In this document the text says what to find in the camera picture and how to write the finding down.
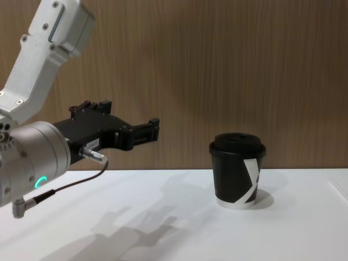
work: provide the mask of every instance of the white table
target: white table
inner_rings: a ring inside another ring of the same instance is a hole
[[[1,208],[0,260],[348,260],[347,191],[348,170],[262,170],[257,204],[230,210],[211,170],[108,171],[23,219]]]

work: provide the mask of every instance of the black paper cup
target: black paper cup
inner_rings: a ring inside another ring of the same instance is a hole
[[[226,133],[209,146],[212,154],[217,202],[231,209],[254,205],[266,147],[246,133]]]

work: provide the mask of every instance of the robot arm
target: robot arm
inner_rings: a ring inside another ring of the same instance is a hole
[[[21,37],[21,51],[0,92],[0,123],[9,131],[42,108],[61,65],[79,56],[94,26],[79,0],[43,0]]]
[[[23,199],[71,164],[88,158],[105,164],[105,170],[108,159],[99,150],[128,151],[158,139],[159,119],[132,126],[110,114],[110,101],[73,106],[71,117],[54,125],[35,122],[14,128],[42,108],[60,66],[81,54],[93,25],[93,16],[79,0],[42,0],[29,34],[21,37],[20,54],[0,92],[0,207],[13,202],[15,218],[57,192]]]

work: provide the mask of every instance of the black cable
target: black cable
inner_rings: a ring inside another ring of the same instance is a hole
[[[48,199],[49,197],[53,196],[58,191],[61,191],[63,189],[67,189],[67,188],[75,186],[77,184],[81,184],[81,183],[84,183],[86,181],[90,181],[92,179],[95,179],[95,178],[99,177],[101,174],[103,174],[105,172],[105,170],[107,170],[108,166],[109,166],[109,161],[107,161],[105,163],[104,167],[102,168],[102,170],[98,174],[96,174],[96,175],[94,175],[92,177],[89,177],[89,178],[81,179],[80,181],[76,181],[76,182],[70,183],[70,184],[65,185],[63,187],[60,187],[58,189],[49,190],[49,191],[47,191],[45,193],[42,193],[39,196],[33,197],[33,200],[36,202],[36,204],[39,204],[40,202],[42,202],[42,201]]]
[[[107,161],[105,163],[104,167],[102,168],[102,170],[98,174],[96,174],[96,175],[94,175],[92,177],[89,177],[89,178],[81,179],[80,181],[76,181],[76,182],[70,183],[70,184],[65,185],[63,187],[60,187],[59,189],[55,189],[54,191],[58,192],[58,191],[61,191],[63,189],[67,189],[69,187],[75,186],[77,184],[81,184],[81,183],[84,183],[86,181],[90,181],[91,179],[95,179],[95,178],[99,177],[101,174],[103,174],[105,172],[105,170],[107,170],[108,166],[109,166],[109,161]]]

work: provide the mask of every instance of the green indicator light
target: green indicator light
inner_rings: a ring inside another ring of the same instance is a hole
[[[46,180],[47,180],[46,176],[42,176],[41,178],[39,178],[38,181],[36,181],[36,183],[35,183],[35,188],[38,189],[40,187],[40,183],[42,181],[46,181]]]

